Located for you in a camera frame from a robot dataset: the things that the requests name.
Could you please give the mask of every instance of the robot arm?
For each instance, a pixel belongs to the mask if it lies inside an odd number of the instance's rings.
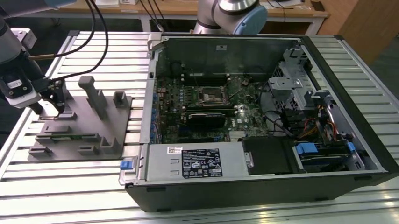
[[[39,107],[40,94],[32,82],[44,78],[35,61],[14,35],[4,19],[75,3],[76,0],[0,0],[0,90],[8,103],[23,108]]]
[[[196,34],[258,34],[267,19],[259,0],[200,0]]]

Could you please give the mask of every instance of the blue latch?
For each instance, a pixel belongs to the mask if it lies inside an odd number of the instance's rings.
[[[120,170],[134,169],[134,161],[122,161]]]
[[[300,143],[295,146],[298,154],[318,153],[318,147],[314,143]]]
[[[355,147],[354,143],[349,142],[347,147],[349,147],[351,152],[357,151],[357,147]]]

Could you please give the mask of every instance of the table leg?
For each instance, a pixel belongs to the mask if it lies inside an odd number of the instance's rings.
[[[318,17],[314,19],[312,24],[310,25],[310,28],[306,31],[306,35],[318,35],[319,29],[322,27],[325,18]]]
[[[142,27],[143,27],[143,32],[151,32],[151,19],[150,16],[140,16],[140,21],[142,21]]]

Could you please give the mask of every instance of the floor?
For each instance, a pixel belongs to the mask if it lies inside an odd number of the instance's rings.
[[[31,50],[32,55],[51,54],[58,52],[70,30],[91,30],[90,19],[62,19],[60,25],[51,19],[32,19],[32,18],[14,18],[8,20],[12,28],[32,29],[38,42]],[[174,32],[187,31],[195,26],[195,21],[174,21],[170,24]],[[139,20],[110,19],[107,20],[110,31],[142,31],[142,24]],[[378,74],[383,83],[399,98],[399,38],[393,40],[371,69]],[[39,65],[46,72],[52,61],[40,61]],[[0,100],[0,147],[7,140],[8,133],[12,131],[15,123],[18,122],[22,110],[12,108],[4,101]]]
[[[371,69],[399,98],[399,37],[394,38],[390,46],[373,63]]]

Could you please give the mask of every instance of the workbench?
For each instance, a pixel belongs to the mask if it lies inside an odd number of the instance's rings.
[[[143,0],[146,8],[151,11],[150,5]],[[196,20],[198,14],[198,1],[194,0],[156,0],[160,11],[167,20]],[[311,7],[311,0],[306,0],[306,6]],[[151,18],[142,6],[122,4],[116,8],[102,8],[104,18],[108,19],[140,19],[144,32],[151,32]],[[325,19],[330,16],[329,12],[315,11],[306,9],[270,9],[268,10],[268,22],[299,22],[308,23],[307,35],[316,35],[323,24]],[[60,10],[51,10],[35,14],[24,15],[24,17],[44,17],[44,18],[91,18],[90,10],[84,0],[78,0],[71,6],[62,8]]]
[[[104,95],[126,91],[134,97],[126,133],[123,157],[139,154],[144,88],[148,76],[150,33],[111,32],[111,46],[102,66],[91,73]],[[59,53],[75,49],[90,36],[68,36]],[[357,56],[346,41],[312,36],[338,79],[365,114],[393,157],[399,161],[399,102]],[[58,58],[48,77],[59,77],[92,68],[104,50],[104,33],[98,32],[78,53]],[[314,72],[326,89],[323,76]],[[67,80],[74,96],[83,96],[79,77]],[[0,151],[2,224],[110,223],[385,223],[399,221],[399,178],[375,187],[357,189],[335,200],[311,203],[270,204],[238,208],[146,213],[119,184],[116,161],[38,163],[28,161],[28,149],[44,125],[26,109]]]

